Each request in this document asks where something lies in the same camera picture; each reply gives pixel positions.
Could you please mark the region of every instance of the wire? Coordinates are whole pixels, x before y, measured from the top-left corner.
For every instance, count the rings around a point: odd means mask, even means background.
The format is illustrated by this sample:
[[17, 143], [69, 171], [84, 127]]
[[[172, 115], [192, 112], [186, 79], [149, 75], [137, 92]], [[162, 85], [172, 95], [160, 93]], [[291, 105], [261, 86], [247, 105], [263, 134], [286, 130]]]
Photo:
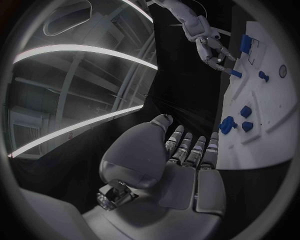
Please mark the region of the wire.
[[200, 3], [200, 2], [198, 2], [198, 1], [196, 1], [196, 0], [193, 0], [194, 2], [196, 2], [197, 4], [200, 4], [201, 6], [202, 6], [202, 8], [204, 9], [204, 11], [205, 11], [205, 14], [206, 14], [206, 19], [208, 18], [208, 12], [206, 11], [206, 9], [205, 9], [205, 7]]

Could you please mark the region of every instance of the fluorescent light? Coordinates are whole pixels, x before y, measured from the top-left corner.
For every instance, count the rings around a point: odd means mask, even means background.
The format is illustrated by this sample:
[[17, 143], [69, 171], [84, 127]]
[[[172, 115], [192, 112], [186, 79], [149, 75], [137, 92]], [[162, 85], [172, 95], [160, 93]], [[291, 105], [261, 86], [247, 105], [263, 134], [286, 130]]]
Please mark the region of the fluorescent light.
[[42, 144], [42, 143], [44, 143], [44, 142], [46, 142], [50, 139], [56, 138], [56, 137], [58, 137], [62, 134], [66, 134], [66, 133], [68, 133], [72, 130], [79, 129], [81, 127], [84, 127], [84, 126], [89, 125], [89, 124], [93, 124], [95, 122], [98, 122], [98, 121], [101, 121], [101, 120], [104, 120], [104, 119], [108, 119], [108, 118], [111, 118], [111, 117], [114, 117], [114, 116], [117, 116], [117, 115], [121, 115], [121, 114], [125, 114], [125, 113], [128, 113], [128, 112], [134, 111], [134, 110], [141, 109], [142, 107], [143, 107], [143, 105], [139, 105], [139, 106], [127, 108], [127, 109], [124, 109], [124, 110], [121, 110], [121, 111], [115, 111], [115, 112], [112, 112], [112, 113], [105, 114], [103, 116], [98, 116], [98, 117], [92, 118], [90, 120], [86, 120], [86, 121], [74, 124], [72, 126], [65, 127], [61, 130], [58, 130], [58, 131], [50, 133], [46, 136], [40, 137], [39, 139], [34, 140], [34, 141], [28, 143], [27, 145], [20, 147], [19, 149], [17, 149], [13, 153], [9, 154], [8, 156], [15, 158], [16, 156], [24, 153], [25, 151], [27, 151], [27, 150], [29, 150], [29, 149], [31, 149], [31, 148], [39, 145], [39, 144]]
[[19, 55], [17, 55], [13, 61], [15, 64], [18, 61], [21, 61], [23, 59], [38, 55], [38, 54], [44, 54], [44, 53], [51, 53], [51, 52], [58, 52], [58, 51], [84, 51], [84, 52], [92, 52], [92, 53], [98, 53], [98, 54], [106, 54], [111, 55], [115, 57], [119, 57], [122, 59], [127, 59], [139, 64], [143, 64], [147, 67], [153, 68], [155, 70], [158, 69], [157, 66], [143, 61], [139, 58], [136, 58], [134, 56], [130, 56], [118, 51], [113, 51], [109, 49], [105, 49], [102, 47], [96, 47], [96, 46], [86, 46], [86, 45], [76, 45], [76, 44], [59, 44], [59, 45], [49, 45], [49, 46], [41, 46], [34, 49], [30, 49], [28, 51], [22, 52]]
[[129, 4], [130, 6], [132, 6], [134, 9], [138, 10], [141, 14], [143, 14], [147, 19], [150, 20], [151, 23], [153, 23], [153, 19], [147, 14], [145, 13], [142, 9], [140, 9], [137, 5], [133, 4], [131, 1], [128, 0], [122, 0], [123, 2]]

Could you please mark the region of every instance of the humanoid robot arm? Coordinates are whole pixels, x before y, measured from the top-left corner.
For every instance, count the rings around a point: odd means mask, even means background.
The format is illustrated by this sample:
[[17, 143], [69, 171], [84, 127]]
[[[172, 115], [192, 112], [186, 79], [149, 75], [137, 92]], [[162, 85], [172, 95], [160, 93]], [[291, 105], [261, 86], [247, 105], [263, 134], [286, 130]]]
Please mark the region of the humanoid robot arm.
[[[185, 36], [189, 41], [196, 43], [198, 54], [204, 63], [229, 75], [235, 74], [232, 69], [219, 65], [225, 57], [231, 61], [236, 61], [236, 59], [217, 40], [221, 38], [219, 32], [211, 28], [204, 16], [197, 16], [192, 9], [179, 0], [153, 0], [153, 2], [167, 8], [182, 23]], [[211, 48], [219, 53], [218, 57], [213, 57]]]

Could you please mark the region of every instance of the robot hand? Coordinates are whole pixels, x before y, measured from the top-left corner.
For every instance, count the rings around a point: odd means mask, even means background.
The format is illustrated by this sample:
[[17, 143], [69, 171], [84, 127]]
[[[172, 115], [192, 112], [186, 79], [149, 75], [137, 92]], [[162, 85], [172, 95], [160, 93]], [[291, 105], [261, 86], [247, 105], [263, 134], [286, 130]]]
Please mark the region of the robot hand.
[[[219, 65], [225, 57], [228, 57], [231, 61], [236, 61], [236, 59], [218, 41], [221, 38], [219, 32], [215, 28], [211, 28], [204, 16], [197, 16], [192, 9], [180, 0], [153, 0], [153, 2], [167, 8], [182, 23], [185, 36], [189, 41], [196, 42], [198, 54], [204, 63], [229, 75], [235, 74], [232, 69]], [[213, 57], [211, 48], [219, 53], [218, 57]]]

